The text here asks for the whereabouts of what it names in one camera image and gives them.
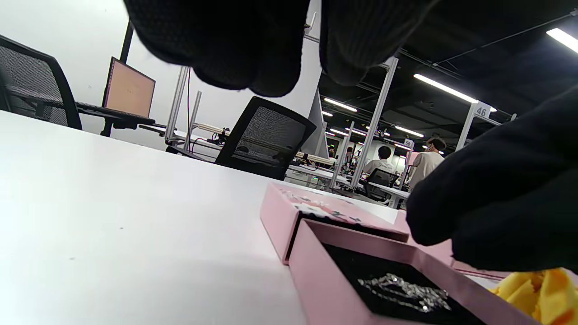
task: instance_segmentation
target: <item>black glove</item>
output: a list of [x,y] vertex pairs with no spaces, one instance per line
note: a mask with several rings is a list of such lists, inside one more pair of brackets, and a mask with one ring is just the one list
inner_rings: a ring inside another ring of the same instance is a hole
[[578,86],[451,154],[407,201],[415,241],[496,271],[578,269]]
[[[320,59],[333,80],[355,85],[395,54],[438,0],[323,0]],[[125,0],[142,43],[204,82],[288,94],[301,72],[309,0]]]

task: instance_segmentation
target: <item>keyboard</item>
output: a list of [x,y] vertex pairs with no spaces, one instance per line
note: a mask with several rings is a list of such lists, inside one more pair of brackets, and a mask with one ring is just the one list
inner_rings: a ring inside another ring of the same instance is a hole
[[95,112],[100,112],[100,113],[118,116],[120,118],[139,120],[139,122],[138,122],[139,124],[153,124],[153,123],[155,123],[155,120],[150,119],[148,117],[136,115],[133,113],[122,112],[120,110],[110,109],[110,108],[96,106],[96,105],[82,103],[82,102],[76,102],[76,106],[79,108],[83,108],[83,109],[93,110]]

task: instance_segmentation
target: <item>silver chain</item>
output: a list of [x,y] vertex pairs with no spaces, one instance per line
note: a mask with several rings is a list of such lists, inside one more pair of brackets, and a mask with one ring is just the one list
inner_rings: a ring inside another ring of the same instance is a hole
[[[366,287],[381,299],[395,302],[401,306],[406,306],[413,308],[417,311],[428,313],[434,311],[436,307],[442,307],[448,311],[451,310],[450,306],[447,304],[446,300],[448,297],[447,291],[441,289],[433,289],[430,287],[422,287],[414,285],[404,281],[402,278],[396,276],[395,274],[387,273],[381,278],[375,278],[371,280],[357,279],[359,284]],[[387,286],[398,286],[403,290],[403,293],[387,288]],[[396,294],[398,296],[409,298],[409,299],[419,299],[420,306],[410,304],[408,302],[401,301],[396,298],[385,296],[377,292],[375,289],[379,288],[382,291]]]

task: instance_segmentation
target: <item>ceiling light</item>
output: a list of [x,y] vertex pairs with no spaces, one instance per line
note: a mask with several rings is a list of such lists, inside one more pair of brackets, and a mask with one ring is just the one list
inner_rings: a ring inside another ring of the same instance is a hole
[[348,109],[348,110],[350,110],[350,111],[352,111],[352,112],[357,112],[357,108],[353,108],[353,107],[351,107],[351,106],[347,106],[347,105],[345,105],[344,103],[341,103],[341,102],[338,102],[338,101],[334,101],[334,100],[332,100],[332,99],[330,99],[330,98],[327,98],[327,97],[326,97],[326,98],[324,98],[323,100],[326,101],[326,102],[328,102],[328,103],[332,103],[333,105],[337,105],[337,106],[339,106],[339,107],[343,107],[343,108],[345,108],[345,109]]
[[401,149],[405,149],[405,150],[409,150],[409,151],[412,150],[412,148],[408,148],[408,147],[406,147],[406,146],[398,145],[397,143],[395,143],[394,145],[395,145],[396,147],[400,147]]
[[365,132],[361,132],[361,131],[357,131],[357,130],[351,130],[351,131],[352,131],[353,133],[361,134],[361,135],[363,135],[363,136],[367,135],[367,133],[365,133]]
[[430,85],[432,85],[432,86],[434,86],[434,87],[437,87],[437,88],[439,88],[439,89],[441,89],[441,90],[443,90],[443,91],[447,91],[448,93],[450,93],[450,94],[452,94],[452,95],[454,95],[454,96],[460,97],[461,99],[465,99],[466,101],[468,101],[468,102],[470,102],[470,103],[474,103],[474,104],[477,104],[477,103],[478,103],[478,100],[477,100],[477,99],[472,98],[472,97],[470,97],[470,96],[468,96],[468,95],[464,95],[464,94],[462,94],[462,93],[459,92],[459,91],[455,91],[455,90],[453,90],[452,88],[447,87],[447,86],[444,86],[444,85],[440,84],[439,82],[435,82],[435,81],[431,80],[431,79],[428,78],[428,77],[424,77],[424,76],[422,76],[422,75],[420,75],[420,74],[417,74],[417,73],[416,73],[415,75],[413,75],[413,76],[414,76],[416,79],[419,79],[419,80],[421,80],[421,81],[423,81],[423,82],[425,82],[425,83],[429,83]]
[[345,133],[345,132],[343,132],[343,131],[339,131],[339,130],[336,130],[336,129],[334,129],[334,128],[329,129],[329,130],[330,130],[331,132],[333,132],[333,133],[341,134],[341,135],[344,135],[344,136],[348,136],[348,135],[349,135],[349,134],[347,134],[347,133]]
[[563,30],[555,28],[547,31],[546,34],[550,35],[553,39],[568,46],[571,50],[578,53],[578,40],[568,35]]
[[404,131],[404,132],[407,132],[407,133],[409,133],[409,134],[413,134],[413,135],[415,135],[415,136],[419,136],[420,138],[423,138],[423,137],[424,137],[424,135],[421,134],[421,133],[417,133],[417,132],[415,132],[415,131],[408,130],[408,129],[406,129],[406,128],[398,127],[397,125],[395,126],[395,128],[398,129],[398,130],[400,130],[400,131]]

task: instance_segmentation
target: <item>black mesh office chair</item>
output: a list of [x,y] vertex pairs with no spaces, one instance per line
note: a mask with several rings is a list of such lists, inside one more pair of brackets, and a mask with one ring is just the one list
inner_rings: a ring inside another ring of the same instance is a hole
[[360,183],[364,187],[364,194],[366,197],[375,201],[385,201],[390,195],[382,192],[378,187],[375,187],[370,183],[392,187],[398,178],[399,176],[396,174],[376,168],[373,170],[371,175],[369,175],[369,177],[367,177],[364,181],[360,181]]
[[0,70],[0,110],[10,112],[10,101],[8,99],[8,92],[6,91],[6,83],[4,82],[4,77],[2,76],[2,71]]
[[215,163],[283,180],[289,163],[315,128],[306,117],[254,96]]
[[12,113],[82,130],[71,89],[55,58],[0,36],[0,71]]

